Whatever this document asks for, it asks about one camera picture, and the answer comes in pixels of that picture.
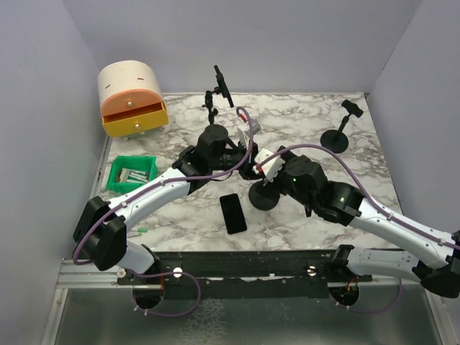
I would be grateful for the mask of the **grey black phone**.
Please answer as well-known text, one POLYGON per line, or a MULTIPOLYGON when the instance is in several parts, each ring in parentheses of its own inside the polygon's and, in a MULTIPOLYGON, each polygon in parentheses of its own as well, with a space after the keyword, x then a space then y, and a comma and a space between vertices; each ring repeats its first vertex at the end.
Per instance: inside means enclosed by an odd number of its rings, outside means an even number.
POLYGON ((235 193, 223 195, 219 198, 227 233, 238 234, 247 230, 242 205, 239 196, 235 193))

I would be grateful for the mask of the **black phone stand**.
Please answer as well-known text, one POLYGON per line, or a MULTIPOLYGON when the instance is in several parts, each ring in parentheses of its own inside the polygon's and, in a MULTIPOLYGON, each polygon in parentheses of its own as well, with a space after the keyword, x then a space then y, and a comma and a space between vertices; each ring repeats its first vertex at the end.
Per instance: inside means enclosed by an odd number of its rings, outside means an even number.
POLYGON ((321 145, 336 154, 345 152, 349 146, 349 140, 344 133, 344 128, 348 124, 350 118, 352 116, 360 118, 364 113, 356 103, 348 99, 345 99, 341 103, 341 106, 346 109, 347 115, 341 120, 340 126, 338 129, 329 129, 325 131, 320 138, 321 145))

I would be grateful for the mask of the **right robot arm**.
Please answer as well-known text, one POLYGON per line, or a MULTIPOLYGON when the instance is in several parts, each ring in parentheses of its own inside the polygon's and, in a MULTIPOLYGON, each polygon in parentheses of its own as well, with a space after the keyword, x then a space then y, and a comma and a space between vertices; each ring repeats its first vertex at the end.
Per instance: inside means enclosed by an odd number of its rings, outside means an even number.
POLYGON ((350 226, 396 245, 396 250, 342 246, 330 263, 331 275, 385 275, 420 283, 445 298, 459 296, 459 235, 422 225, 383 206, 348 183, 329 180, 306 156, 276 157, 256 169, 273 193, 288 195, 308 213, 350 226))

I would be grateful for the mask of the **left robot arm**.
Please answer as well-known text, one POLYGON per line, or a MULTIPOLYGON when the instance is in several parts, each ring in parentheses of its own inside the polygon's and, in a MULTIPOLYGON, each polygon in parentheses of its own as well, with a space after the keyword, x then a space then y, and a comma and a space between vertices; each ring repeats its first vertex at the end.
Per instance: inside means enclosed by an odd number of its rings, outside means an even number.
POLYGON ((234 144, 225 127, 208 125, 197 144, 184 149, 154 180, 109 201, 99 196, 90 199, 73 234, 75 264, 81 263, 78 257, 84 254, 100 271, 119 266, 133 271, 140 282, 154 282, 159 273, 154 254, 145 245, 131 243, 128 232, 151 213, 194 193, 212 179, 233 171, 241 171, 246 179, 254 178, 258 146, 253 136, 259 130, 253 121, 238 126, 239 143, 234 144))

